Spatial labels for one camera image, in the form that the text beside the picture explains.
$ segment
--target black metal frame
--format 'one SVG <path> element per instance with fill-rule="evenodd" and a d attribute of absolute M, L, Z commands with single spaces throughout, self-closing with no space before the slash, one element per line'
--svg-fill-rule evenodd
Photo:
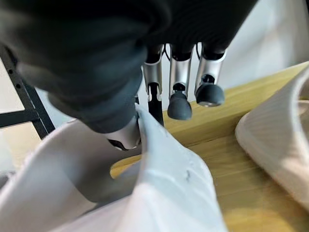
<path fill-rule="evenodd" d="M 32 122 L 39 137 L 42 139 L 55 127 L 47 114 L 35 88 L 25 83 L 16 72 L 17 61 L 4 45 L 0 44 L 0 58 L 11 79 L 15 90 L 24 105 L 24 110 L 0 114 L 0 128 Z"/>

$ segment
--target folded white garment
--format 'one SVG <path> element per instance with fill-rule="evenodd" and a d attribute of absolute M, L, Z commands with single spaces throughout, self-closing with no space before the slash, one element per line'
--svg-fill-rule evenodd
<path fill-rule="evenodd" d="M 245 115 L 236 137 L 249 156 L 309 211 L 309 67 Z"/>
<path fill-rule="evenodd" d="M 124 152 L 79 121 L 51 133 L 0 192 L 1 232 L 226 232 L 211 174 L 137 105 Z M 116 179 L 110 167 L 142 159 Z"/>

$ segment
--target wooden surface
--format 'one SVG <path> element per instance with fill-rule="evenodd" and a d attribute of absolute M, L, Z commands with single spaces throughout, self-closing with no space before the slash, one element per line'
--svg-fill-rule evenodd
<path fill-rule="evenodd" d="M 202 108 L 192 103 L 193 119 L 171 120 L 166 128 L 200 155 L 214 179 L 218 201 L 231 232 L 308 232 L 309 214 L 261 170 L 237 144 L 240 118 L 269 98 L 308 63 L 226 91 L 226 103 Z M 140 157 L 114 165 L 116 176 Z"/>

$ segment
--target white wall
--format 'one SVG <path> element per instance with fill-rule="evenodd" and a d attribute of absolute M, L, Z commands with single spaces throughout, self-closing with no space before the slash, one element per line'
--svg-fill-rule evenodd
<path fill-rule="evenodd" d="M 230 88 L 309 60 L 309 20 L 304 0 L 260 0 L 231 43 L 219 85 Z M 163 108 L 168 107 L 169 62 L 163 58 Z M 189 100 L 193 95 L 198 59 L 193 55 Z M 56 126 L 68 120 L 43 92 L 42 101 Z M 147 106 L 144 83 L 139 91 Z"/>

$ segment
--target crumpled white cloth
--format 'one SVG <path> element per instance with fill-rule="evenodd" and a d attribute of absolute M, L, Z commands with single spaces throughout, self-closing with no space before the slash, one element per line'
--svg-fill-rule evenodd
<path fill-rule="evenodd" d="M 309 211 L 309 66 L 239 121 L 248 155 Z"/>
<path fill-rule="evenodd" d="M 226 232 L 204 161 L 136 108 L 142 146 L 132 151 L 79 121 L 45 138 L 0 192 L 0 231 Z M 110 177 L 112 164 L 140 153 Z"/>

